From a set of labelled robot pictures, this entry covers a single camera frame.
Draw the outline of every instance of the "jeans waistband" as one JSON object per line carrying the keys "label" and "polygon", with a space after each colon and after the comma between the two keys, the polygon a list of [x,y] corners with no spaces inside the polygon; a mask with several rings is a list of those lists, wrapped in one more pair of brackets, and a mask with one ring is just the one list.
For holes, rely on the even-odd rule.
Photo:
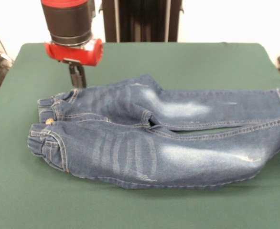
{"label": "jeans waistband", "polygon": [[42,157],[50,166],[65,171],[60,142],[51,134],[51,128],[51,125],[33,124],[27,140],[28,147],[34,155]]}
{"label": "jeans waistband", "polygon": [[56,114],[52,108],[53,103],[53,98],[38,100],[38,112],[40,123],[45,123],[45,121],[49,118],[56,120]]}

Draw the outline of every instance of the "blue denim jeans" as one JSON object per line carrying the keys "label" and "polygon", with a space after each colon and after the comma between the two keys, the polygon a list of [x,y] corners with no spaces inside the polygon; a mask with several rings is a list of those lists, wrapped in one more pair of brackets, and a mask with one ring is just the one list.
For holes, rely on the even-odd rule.
{"label": "blue denim jeans", "polygon": [[[34,155],[123,188],[221,187],[253,178],[280,151],[280,89],[165,91],[144,75],[38,103]],[[232,128],[175,132],[221,127]]]}

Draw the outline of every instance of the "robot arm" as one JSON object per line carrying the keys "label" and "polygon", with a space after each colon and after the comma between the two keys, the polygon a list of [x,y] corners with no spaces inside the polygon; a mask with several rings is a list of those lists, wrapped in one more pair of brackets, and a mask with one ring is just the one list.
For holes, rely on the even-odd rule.
{"label": "robot arm", "polygon": [[86,87],[83,65],[96,66],[103,53],[91,33],[89,0],[41,0],[51,42],[45,49],[52,59],[69,64],[72,85]]}

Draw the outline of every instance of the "jeans leg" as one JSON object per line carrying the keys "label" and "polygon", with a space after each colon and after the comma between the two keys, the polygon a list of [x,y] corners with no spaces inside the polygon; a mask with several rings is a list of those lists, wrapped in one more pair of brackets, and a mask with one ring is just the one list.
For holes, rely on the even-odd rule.
{"label": "jeans leg", "polygon": [[246,126],[280,117],[280,89],[171,91],[143,75],[106,86],[74,89],[39,101],[41,123],[51,117],[141,125],[146,111],[153,113],[155,124],[170,130]]}
{"label": "jeans leg", "polygon": [[57,121],[32,125],[28,145],[59,170],[123,188],[216,188],[253,178],[280,151],[280,119],[200,135]]}

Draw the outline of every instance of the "jeans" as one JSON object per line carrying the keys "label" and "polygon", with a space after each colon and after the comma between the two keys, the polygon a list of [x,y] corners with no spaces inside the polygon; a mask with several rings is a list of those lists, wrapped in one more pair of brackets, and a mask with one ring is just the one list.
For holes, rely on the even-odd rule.
{"label": "jeans", "polygon": [[[123,188],[222,187],[253,178],[280,151],[280,89],[166,91],[143,75],[38,104],[34,155]],[[221,127],[232,128],[177,132]]]}

